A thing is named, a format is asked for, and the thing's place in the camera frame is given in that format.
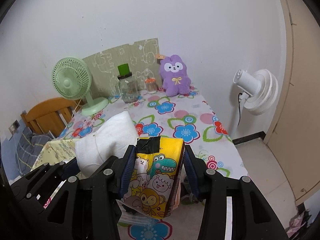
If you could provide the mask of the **yellow cartoon fabric storage box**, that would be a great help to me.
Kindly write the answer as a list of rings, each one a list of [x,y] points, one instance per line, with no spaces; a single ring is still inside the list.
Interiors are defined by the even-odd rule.
[[[75,157],[75,143],[79,139],[56,139],[45,144],[33,164],[31,170],[48,163],[50,165],[57,164],[61,161],[69,162]]]

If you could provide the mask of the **yellow cartoon animal pouch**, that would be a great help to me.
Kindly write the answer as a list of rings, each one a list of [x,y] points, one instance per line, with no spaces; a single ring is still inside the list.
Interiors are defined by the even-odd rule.
[[[135,166],[121,200],[124,206],[155,219],[169,216],[176,202],[184,147],[179,138],[138,139]]]

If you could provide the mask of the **white towel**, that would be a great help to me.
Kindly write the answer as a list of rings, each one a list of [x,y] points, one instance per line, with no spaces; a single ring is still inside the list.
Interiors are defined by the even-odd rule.
[[[136,144],[137,139],[138,133],[127,111],[112,116],[96,132],[75,143],[80,171],[88,178],[109,157],[123,157],[127,147]]]

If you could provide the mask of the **blue plaid bedding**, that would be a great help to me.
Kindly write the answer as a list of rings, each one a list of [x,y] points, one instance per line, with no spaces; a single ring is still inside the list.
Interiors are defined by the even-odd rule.
[[[48,134],[36,134],[25,127],[16,146],[16,163],[20,175],[28,174],[45,144],[54,137]]]

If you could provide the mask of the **wooden chair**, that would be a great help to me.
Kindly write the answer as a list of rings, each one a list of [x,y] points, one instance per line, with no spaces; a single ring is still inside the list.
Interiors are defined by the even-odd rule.
[[[83,105],[80,100],[53,98],[34,106],[28,112],[21,113],[24,124],[36,134],[51,132],[58,137],[71,122],[73,113],[78,112]]]

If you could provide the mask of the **beige door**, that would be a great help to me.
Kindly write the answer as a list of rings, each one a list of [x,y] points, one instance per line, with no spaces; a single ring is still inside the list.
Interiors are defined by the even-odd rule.
[[[303,0],[280,0],[286,64],[264,139],[302,204],[319,190],[319,25]]]

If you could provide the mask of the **floral tablecloth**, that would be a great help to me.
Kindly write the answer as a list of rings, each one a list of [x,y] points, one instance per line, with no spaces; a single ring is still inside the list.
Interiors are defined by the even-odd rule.
[[[208,168],[238,179],[247,174],[242,159],[221,121],[196,88],[187,95],[167,97],[165,93],[141,91],[136,102],[126,104],[118,96],[92,116],[76,114],[57,139],[81,139],[96,132],[109,118],[128,111],[140,137],[181,138]],[[122,239],[197,239],[204,210],[181,178],[181,200],[172,215],[147,220],[123,213],[119,222]]]

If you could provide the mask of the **green desk fan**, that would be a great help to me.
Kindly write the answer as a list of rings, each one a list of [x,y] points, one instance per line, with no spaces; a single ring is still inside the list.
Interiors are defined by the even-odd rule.
[[[52,83],[56,91],[67,100],[85,99],[81,114],[97,114],[108,105],[104,97],[92,98],[92,76],[87,64],[74,57],[65,57],[58,61],[52,70]]]

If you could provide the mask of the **glass jar green lid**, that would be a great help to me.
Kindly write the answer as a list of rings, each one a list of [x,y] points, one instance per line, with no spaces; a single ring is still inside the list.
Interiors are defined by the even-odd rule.
[[[133,103],[138,100],[139,92],[137,82],[127,63],[118,66],[119,75],[116,88],[125,103]]]

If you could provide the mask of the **white standing fan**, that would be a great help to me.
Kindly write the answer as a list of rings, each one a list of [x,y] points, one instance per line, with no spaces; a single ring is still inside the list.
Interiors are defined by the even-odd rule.
[[[262,122],[259,131],[267,132],[272,122],[272,114],[279,93],[278,80],[268,69],[248,72],[237,69],[231,76],[232,106],[228,133],[231,139],[237,133],[254,128],[254,121]]]

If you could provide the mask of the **toothpick jar orange lid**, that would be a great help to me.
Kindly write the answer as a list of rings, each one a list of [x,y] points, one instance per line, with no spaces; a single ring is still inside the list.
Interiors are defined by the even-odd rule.
[[[154,94],[157,92],[157,83],[156,79],[152,77],[148,77],[145,81],[146,90],[149,94]]]

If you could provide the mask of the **purple plush toy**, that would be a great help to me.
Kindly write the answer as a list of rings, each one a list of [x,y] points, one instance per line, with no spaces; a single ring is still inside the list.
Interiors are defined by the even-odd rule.
[[[190,93],[191,79],[187,67],[178,55],[166,56],[160,61],[159,74],[168,97]]]

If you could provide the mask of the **wall power socket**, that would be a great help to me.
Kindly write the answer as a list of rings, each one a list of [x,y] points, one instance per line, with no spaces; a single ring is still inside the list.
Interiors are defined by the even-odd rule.
[[[20,123],[17,120],[15,120],[13,122],[13,124],[9,127],[10,133],[14,134],[18,130],[19,127],[20,127]]]

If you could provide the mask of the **green patterned wall board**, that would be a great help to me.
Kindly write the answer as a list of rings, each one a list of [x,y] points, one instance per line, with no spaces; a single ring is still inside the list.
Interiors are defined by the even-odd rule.
[[[159,75],[160,64],[156,59],[159,53],[158,39],[141,40],[97,52],[83,59],[92,75],[91,94],[93,98],[116,95],[118,66],[127,63],[139,90],[145,90],[148,77],[156,79],[162,86]]]

